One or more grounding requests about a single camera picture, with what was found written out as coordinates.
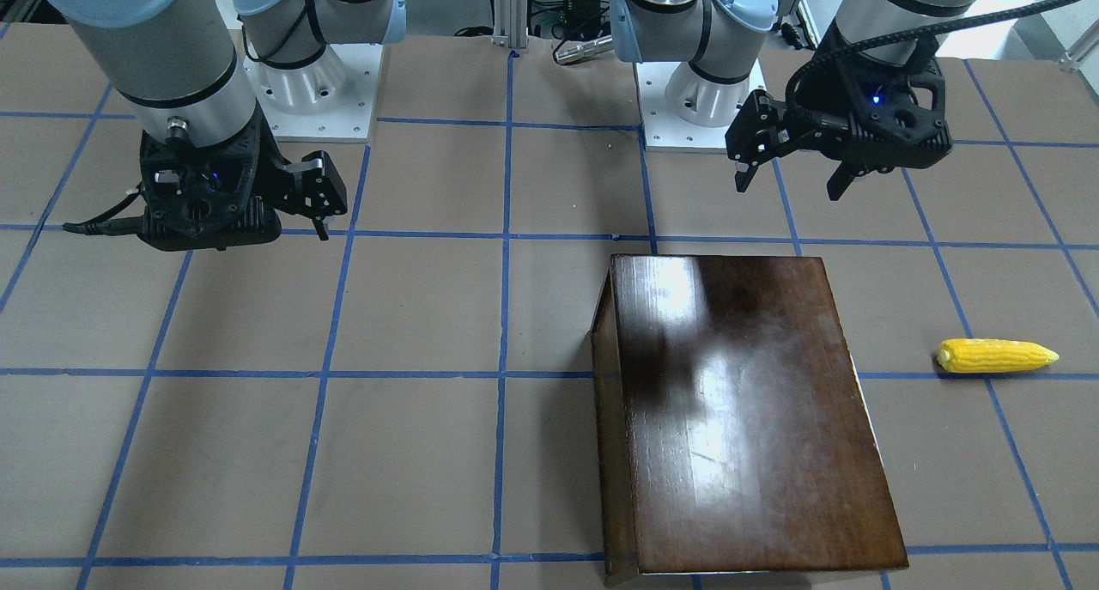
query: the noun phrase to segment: yellow corn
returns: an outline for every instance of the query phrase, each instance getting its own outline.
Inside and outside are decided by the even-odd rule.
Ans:
[[[946,339],[937,358],[952,374],[1007,374],[1045,367],[1061,356],[1029,341]]]

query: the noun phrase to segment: wire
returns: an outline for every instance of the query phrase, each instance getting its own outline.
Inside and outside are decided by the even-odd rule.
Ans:
[[[786,105],[788,109],[798,108],[797,89],[799,82],[803,80],[806,75],[813,73],[813,70],[821,69],[824,65],[829,65],[841,57],[855,55],[856,53],[862,53],[862,51],[875,49],[878,46],[896,45],[899,42],[910,42],[910,40],[918,40],[922,37],[937,37],[937,35],[956,32],[958,30],[969,30],[970,27],[1008,22],[1008,20],[1011,19],[1029,18],[1032,14],[1040,14],[1040,12],[1055,10],[1055,8],[1061,8],[1079,1],[1080,0],[1042,0],[1041,2],[1034,2],[1030,5],[1011,8],[1011,10],[1000,10],[998,12],[989,12],[989,14],[978,14],[976,18],[954,19],[953,22],[932,23],[930,25],[913,27],[913,30],[882,34],[879,37],[862,40],[862,42],[853,43],[853,45],[847,45],[841,47],[840,49],[828,51],[828,53],[813,57],[806,63],[804,66],[801,66],[800,69],[797,69],[797,73],[793,73],[793,76],[790,77],[790,80],[786,84]]]
[[[488,0],[488,10],[492,14],[492,25],[496,26],[496,0]]]

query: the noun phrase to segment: grid pattern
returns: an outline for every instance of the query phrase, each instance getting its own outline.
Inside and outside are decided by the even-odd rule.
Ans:
[[[41,34],[32,25],[0,27],[0,65],[26,46],[59,51],[38,45]],[[392,47],[374,148],[333,152],[341,167],[359,167],[357,180],[345,175],[355,192],[346,226],[328,245],[291,226],[275,246],[247,249],[259,254],[252,258],[233,251],[149,256],[141,245],[60,234],[60,200],[99,202],[103,186],[130,186],[124,171],[89,159],[99,147],[104,158],[132,155],[135,137],[127,144],[121,135],[140,127],[106,80],[54,110],[48,82],[0,70],[4,132],[43,120],[57,132],[84,124],[56,175],[37,177],[54,183],[48,193],[8,175],[30,167],[15,159],[34,158],[33,148],[4,151],[3,199],[19,205],[0,202],[0,433],[14,443],[5,474],[20,471],[13,488],[0,488],[0,519],[30,538],[0,542],[0,585],[599,587],[584,333],[611,253],[824,257],[913,565],[828,587],[1003,587],[997,575],[1020,588],[1099,583],[1099,534],[1094,523],[1074,523],[1094,520],[1099,500],[1089,486],[1099,464],[1084,446],[1065,444],[1099,434],[1099,225],[1079,203],[1087,193],[1062,187],[1073,167],[1099,160],[1099,110],[1078,77],[1052,65],[951,62],[952,108],[967,113],[955,155],[932,170],[856,182],[829,203],[821,178],[831,167],[808,153],[775,160],[774,180],[762,170],[739,196],[722,159],[646,153],[629,67],[601,60],[558,69],[548,49],[535,43],[520,57],[487,43],[424,37]],[[765,54],[769,85],[803,59]],[[1020,70],[1040,73],[1047,94],[1072,113],[1012,88]],[[33,110],[40,105],[49,110]],[[484,120],[493,116],[502,120]],[[988,124],[969,129],[977,116]],[[121,135],[103,135],[106,124],[119,124]],[[1017,130],[1029,136],[1017,141]],[[965,140],[978,132],[999,137]],[[1061,132],[1072,136],[1058,141]],[[1030,155],[1058,151],[1065,156],[1053,156],[1056,167]],[[451,175],[402,170],[432,153]],[[1012,171],[992,175],[987,167],[997,163]],[[969,179],[991,210],[983,202],[959,210],[934,171]],[[1083,187],[1096,188],[1094,175]],[[401,194],[413,200],[400,203]],[[88,215],[100,204],[92,207]],[[379,225],[364,211],[392,221]],[[1041,231],[1013,231],[1029,215]],[[265,261],[275,264],[264,269]],[[295,261],[313,268],[295,270]],[[271,277],[285,278],[268,283]],[[223,286],[232,280],[254,288],[255,309],[233,311],[248,299]],[[121,293],[106,288],[115,283]],[[287,305],[288,315],[253,313],[287,292],[306,305]],[[201,341],[212,329],[227,329],[218,338],[229,348]],[[1030,335],[1064,358],[1024,376],[937,374],[931,348],[956,335]],[[256,415],[249,404],[271,390],[286,401],[268,399],[270,415]],[[417,402],[401,403],[402,396]],[[96,423],[66,411],[66,399],[113,414]],[[122,399],[127,411],[118,410]],[[16,419],[24,411],[31,418]],[[218,431],[210,416],[233,426]],[[189,419],[213,432],[191,433]],[[391,419],[392,442],[368,419]],[[86,442],[40,437],[35,421]],[[422,430],[406,426],[417,421]],[[171,434],[187,442],[171,448]],[[234,439],[244,442],[231,446]],[[218,457],[234,446],[240,453]],[[187,457],[191,450],[207,460]],[[48,486],[65,474],[44,454],[110,463],[55,493]],[[196,466],[165,478],[174,454]],[[417,481],[395,487],[348,469],[363,464],[388,469],[393,482]],[[225,478],[245,474],[264,480],[245,489]],[[27,496],[34,489],[44,493]],[[224,496],[234,489],[241,493]],[[373,500],[379,491],[393,501]],[[452,493],[452,506],[432,508]],[[402,510],[401,499],[434,519]],[[358,501],[366,512],[354,509]],[[53,508],[80,508],[73,502],[92,502],[93,513],[40,524]],[[241,527],[219,524],[217,506]],[[182,521],[195,513],[201,527]],[[281,530],[257,537],[249,527]],[[641,583],[721,588],[724,580]]]

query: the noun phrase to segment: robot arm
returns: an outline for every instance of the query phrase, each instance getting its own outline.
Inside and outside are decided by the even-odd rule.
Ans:
[[[761,164],[800,148],[840,160],[828,182],[832,200],[869,171],[931,167],[953,147],[934,58],[939,41],[1078,0],[958,19],[973,2],[843,0],[813,58],[790,78],[786,100],[754,90],[725,133],[729,158],[737,163],[736,190],[746,190]],[[918,89],[930,92],[930,101],[919,101]]]
[[[325,152],[298,164],[282,158],[214,0],[49,1],[144,129],[137,188],[144,214],[112,219],[125,208],[121,203],[90,222],[66,223],[67,231],[136,234],[165,251],[224,249],[275,241],[281,230],[276,211],[284,211],[308,215],[319,237],[328,237],[325,219],[347,211],[340,172]],[[243,14],[265,65],[284,70],[287,80],[304,81],[279,93],[309,89],[335,100],[338,86],[325,90],[314,66],[329,53],[326,42],[373,42],[377,30],[378,42],[403,35],[403,0],[399,8],[396,0],[385,2],[380,26],[377,18],[362,18],[360,5],[377,10],[380,0],[297,0],[308,7],[299,5],[300,15],[287,22],[281,12],[291,2],[252,0]],[[341,10],[359,18],[347,22]],[[282,40],[271,46],[270,38]]]

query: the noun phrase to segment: blue tape line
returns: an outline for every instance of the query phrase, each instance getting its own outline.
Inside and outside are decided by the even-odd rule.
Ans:
[[[799,238],[802,245],[840,246],[931,246],[924,241],[866,241],[866,238]]]
[[[1047,379],[1095,381],[1099,374],[946,374],[946,371],[859,371],[859,379]]]
[[[131,567],[277,567],[286,566],[287,557],[264,556],[176,556],[176,557],[125,557],[96,558],[93,568],[131,568]]]
[[[80,155],[82,155],[84,148],[88,144],[88,140],[91,140],[91,132],[96,127],[96,121],[98,121],[99,113],[102,112],[103,105],[107,104],[107,99],[111,96],[111,90],[113,90],[113,87],[110,85],[107,85],[107,88],[103,89],[103,94],[99,98],[99,104],[96,105],[96,112],[92,113],[88,127],[84,130],[84,135],[80,137],[80,143],[77,145],[76,151],[73,153],[73,158],[65,168],[65,172],[63,172],[57,187],[54,188],[54,193],[51,194],[49,202],[46,203],[46,210],[42,211],[42,215],[38,218],[38,223],[36,223],[35,229],[31,233],[31,237],[26,242],[26,248],[23,249],[23,256],[19,258],[19,265],[15,265],[15,272],[12,272],[11,279],[8,281],[8,286],[4,288],[3,294],[0,296],[0,313],[3,313],[3,309],[8,305],[8,300],[11,299],[11,293],[15,291],[15,285],[19,283],[19,278],[23,276],[23,269],[26,268],[27,260],[31,259],[31,253],[35,245],[38,244],[38,235],[42,234],[42,229],[46,225],[46,219],[49,218],[49,214],[54,211],[54,207],[57,205],[57,200],[60,198],[62,191],[65,190],[65,186],[68,183],[74,168],[76,168],[76,165],[79,163]]]
[[[535,553],[535,554],[502,554],[497,558],[501,563],[523,564],[523,563],[601,563],[603,554],[596,552],[592,554],[577,554],[569,552],[560,553]]]
[[[954,303],[954,311],[958,313],[958,320],[962,321],[962,330],[965,331],[966,336],[973,336],[973,329],[969,327],[969,320],[965,315],[964,309],[962,309],[962,300],[958,299],[957,289],[954,288],[954,281],[951,280],[950,270],[946,269],[946,260],[943,257],[942,249],[939,248],[939,243],[935,242],[935,234],[931,231],[931,223],[928,222],[928,215],[923,212],[923,207],[920,203],[920,196],[915,194],[915,186],[912,182],[912,176],[908,175],[907,168],[901,168],[901,175],[904,178],[904,183],[908,187],[908,193],[912,196],[912,202],[915,203],[915,211],[920,215],[920,222],[923,225],[923,232],[928,235],[928,242],[931,246],[932,253],[935,255],[935,261],[939,261],[939,270],[942,272],[943,281],[946,283],[946,291],[951,293],[951,301]]]
[[[99,520],[96,522],[96,530],[91,534],[91,542],[88,545],[88,554],[85,556],[84,566],[80,568],[80,577],[76,585],[76,590],[85,590],[88,586],[88,576],[91,575],[91,567],[96,559],[96,554],[99,552],[99,543],[103,538],[103,531],[107,528],[107,520],[111,514],[111,508],[114,505],[114,496],[119,491],[119,483],[122,480],[122,471],[126,466],[126,457],[130,455],[130,446],[133,445],[134,433],[137,431],[137,422],[141,419],[141,411],[145,407],[145,398],[148,394],[149,383],[153,381],[153,371],[156,368],[156,361],[160,358],[160,350],[164,348],[164,339],[168,336],[168,327],[171,324],[173,313],[176,311],[176,304],[179,301],[179,294],[184,289],[184,280],[187,277],[187,270],[191,266],[191,257],[193,256],[193,251],[187,251],[184,256],[184,261],[179,267],[179,274],[176,277],[176,286],[171,290],[171,297],[168,299],[168,307],[165,308],[164,316],[160,320],[160,331],[157,332],[156,343],[153,344],[153,354],[148,356],[148,366],[145,371],[145,377],[142,378],[141,388],[137,390],[137,399],[134,399],[134,409],[130,414],[130,423],[126,425],[125,436],[122,437],[122,448],[119,450],[118,460],[114,461],[114,471],[111,474],[111,481],[107,488],[107,494],[103,497],[103,504],[99,511]]]
[[[447,120],[446,118],[397,118],[380,116],[379,123],[389,124],[434,124],[434,125],[477,125],[478,127],[530,127],[551,130],[612,130],[612,132],[639,132],[636,124],[551,124],[551,123],[517,123],[512,120],[512,108],[508,108],[507,120]]]
[[[512,51],[508,54],[508,129],[504,141],[504,165],[503,165],[503,233],[501,242],[501,272],[500,272],[500,355],[497,368],[501,376],[497,379],[496,399],[496,453],[492,464],[492,554],[500,554],[500,542],[503,527],[503,438],[507,416],[507,389],[508,381],[503,371],[508,368],[508,304],[510,299],[511,281],[511,242],[507,233],[511,230],[511,159],[512,159],[512,120],[514,116],[514,85],[515,85],[515,58],[519,53]],[[492,564],[491,588],[499,588],[500,566]]]
[[[553,130],[613,130],[613,132],[640,132],[636,124],[542,124],[542,123],[512,123],[513,127],[534,127]]]
[[[645,133],[637,129],[637,151],[641,158],[641,187],[645,193],[645,219],[648,222],[648,249],[652,254],[658,253],[659,245],[656,241],[656,215],[653,211],[653,191],[648,180],[648,164],[645,160]]]
[[[142,368],[0,368],[0,376],[81,376],[81,378],[131,378],[144,376]],[[154,368],[156,378],[320,378],[321,371],[231,371],[202,368]],[[330,379],[499,379],[499,371],[329,371]],[[592,371],[503,371],[509,379],[591,379]],[[1043,381],[1097,381],[1099,374],[946,374],[946,371],[859,371],[861,379],[1043,379]]]
[[[1013,147],[1099,147],[1099,144],[1068,144],[1058,141],[1012,141]]]
[[[95,113],[78,112],[0,112],[0,118],[62,118],[63,120],[91,120]]]
[[[386,565],[487,565],[535,563],[597,563],[600,552],[533,553],[533,554],[362,554],[299,556],[297,566],[386,566]],[[16,568],[79,568],[85,558],[0,558],[0,569]],[[137,567],[284,567],[289,556],[154,556],[154,557],[98,557],[93,568]]]
[[[725,237],[724,235],[657,235],[659,242],[746,242],[756,245],[792,245],[791,238],[757,238],[753,235]]]
[[[484,554],[300,556],[298,566],[487,565],[491,561],[492,556]]]
[[[790,242],[793,245],[793,254],[801,257],[801,238],[798,237],[798,226],[793,223],[793,208],[790,207],[790,196],[786,192],[786,183],[782,180],[781,167],[778,167],[778,159],[770,159],[770,167],[775,168],[778,194],[782,198],[782,210],[786,211],[786,224],[790,226]]]
[[[84,558],[0,558],[0,568],[77,568]]]
[[[499,554],[503,527],[503,437],[507,419],[508,386],[499,378],[496,389],[496,457],[492,474],[492,553]]]
[[[1099,552],[1099,543],[1058,543],[1062,552]]]
[[[648,242],[642,234],[508,234],[509,241],[610,241]]]
[[[507,123],[498,120],[437,120],[437,118],[378,118],[379,123],[390,124],[448,124],[448,125],[487,125],[487,127],[503,127]]]
[[[1057,230],[1057,225],[1053,222],[1050,211],[1046,209],[1045,203],[1042,200],[1042,196],[1037,193],[1037,188],[1034,187],[1034,180],[1031,179],[1030,172],[1026,171],[1026,167],[1023,166],[1022,159],[1019,158],[1019,152],[1015,151],[1014,144],[1008,136],[1007,130],[1004,130],[1003,124],[1000,123],[1000,118],[996,115],[996,109],[992,108],[992,103],[989,102],[987,94],[985,93],[985,88],[981,88],[980,81],[977,80],[977,73],[974,73],[973,66],[969,66],[968,59],[963,59],[963,65],[965,69],[969,73],[969,78],[973,79],[974,86],[977,88],[977,92],[980,93],[980,100],[985,102],[985,108],[988,108],[988,113],[992,116],[996,127],[1000,131],[1000,135],[1003,136],[1004,143],[1008,144],[1008,151],[1011,152],[1011,158],[1015,160],[1015,167],[1019,167],[1019,172],[1023,176],[1024,182],[1026,182],[1026,188],[1031,191],[1031,196],[1034,198],[1034,202],[1037,203],[1039,209],[1042,211],[1042,218],[1045,219],[1046,225],[1050,227],[1053,237],[1057,242],[1057,245],[1064,246],[1065,241],[1062,238],[1061,231]],[[1068,268],[1073,270],[1073,276],[1076,277],[1076,282],[1080,286],[1084,292],[1084,298],[1087,299],[1088,304],[1091,305],[1091,312],[1096,316],[1099,316],[1099,301],[1096,301],[1096,297],[1091,293],[1091,289],[1088,288],[1087,281],[1084,280],[1083,274],[1080,274],[1079,266],[1076,266],[1076,260],[1073,258],[1073,254],[1068,249],[1063,251],[1065,255],[1065,260],[1068,261]]]
[[[332,304],[332,321],[329,324],[329,341],[324,347],[324,361],[321,364],[321,379],[317,387],[317,407],[313,411],[313,427],[310,432],[309,448],[306,454],[306,469],[301,477],[301,494],[298,498],[298,511],[293,521],[293,533],[290,536],[290,559],[286,565],[282,588],[293,588],[293,576],[301,549],[301,534],[306,527],[306,512],[309,509],[309,492],[313,485],[313,468],[317,465],[317,448],[321,438],[321,424],[324,421],[324,401],[328,398],[329,379],[332,376],[332,355],[336,348],[336,336],[340,332],[340,316],[343,312],[343,297],[347,288],[347,270],[351,268],[351,257],[355,246],[355,226],[358,223],[363,207],[363,194],[366,191],[366,175],[370,166],[370,147],[363,147],[363,164],[358,172],[358,191],[348,222],[349,234],[345,238],[343,260],[340,265],[340,281],[336,283],[336,296]]]
[[[947,556],[961,554],[1030,554],[1048,552],[1050,546],[1041,543],[1004,543],[991,545],[909,545],[910,556]]]
[[[488,587],[489,590],[500,590],[500,563],[497,560],[492,561],[489,569]]]
[[[1034,483],[1031,481],[1030,472],[1026,471],[1026,465],[1019,453],[1019,446],[1015,446],[1015,438],[1011,434],[1011,426],[1008,424],[1008,418],[1003,413],[1003,407],[1000,405],[1000,398],[996,394],[996,387],[992,386],[991,379],[985,380],[985,389],[988,390],[989,399],[992,399],[996,418],[1000,421],[1000,426],[1003,430],[1003,437],[1008,441],[1008,446],[1011,449],[1011,457],[1014,458],[1015,467],[1019,469],[1019,476],[1023,479],[1023,485],[1026,488],[1026,496],[1030,498],[1031,504],[1034,508],[1034,514],[1037,515],[1039,524],[1042,526],[1042,534],[1045,535],[1050,552],[1053,555],[1053,561],[1057,566],[1057,571],[1061,572],[1061,580],[1065,585],[1065,590],[1073,590],[1073,582],[1068,579],[1068,570],[1065,568],[1065,563],[1061,558],[1061,550],[1057,547],[1057,543],[1053,539],[1053,531],[1050,528],[1050,522],[1045,519],[1045,512],[1042,510],[1042,503],[1037,500],[1037,493],[1034,491]]]

